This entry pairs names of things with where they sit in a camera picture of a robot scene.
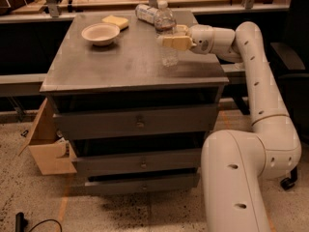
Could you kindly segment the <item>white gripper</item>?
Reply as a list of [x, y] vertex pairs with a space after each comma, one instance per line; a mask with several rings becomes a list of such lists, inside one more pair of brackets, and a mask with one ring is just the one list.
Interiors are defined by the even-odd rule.
[[197, 54], [208, 54], [213, 46], [214, 31], [211, 26], [196, 24], [189, 28], [178, 24], [176, 33], [188, 36], [159, 36], [156, 41], [159, 45], [174, 48], [179, 51], [191, 50]]

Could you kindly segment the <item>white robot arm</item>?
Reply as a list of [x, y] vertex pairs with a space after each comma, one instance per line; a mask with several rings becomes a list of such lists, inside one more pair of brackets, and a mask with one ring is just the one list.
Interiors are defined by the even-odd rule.
[[293, 170], [301, 143], [269, 67], [260, 28], [250, 21], [235, 30], [181, 25], [157, 43], [244, 65], [252, 131], [219, 130], [203, 145], [207, 227], [208, 232], [271, 232], [259, 179]]

